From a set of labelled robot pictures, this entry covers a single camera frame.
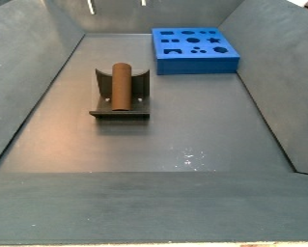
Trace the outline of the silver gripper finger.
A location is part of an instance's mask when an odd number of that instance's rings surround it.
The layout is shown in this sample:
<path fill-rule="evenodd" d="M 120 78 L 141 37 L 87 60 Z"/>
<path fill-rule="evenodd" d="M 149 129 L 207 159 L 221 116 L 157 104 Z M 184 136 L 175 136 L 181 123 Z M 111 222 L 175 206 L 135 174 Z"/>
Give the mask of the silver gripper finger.
<path fill-rule="evenodd" d="M 140 0 L 140 6 L 147 6 L 145 0 Z"/>
<path fill-rule="evenodd" d="M 87 0 L 91 15 L 96 14 L 95 5 L 92 0 Z"/>

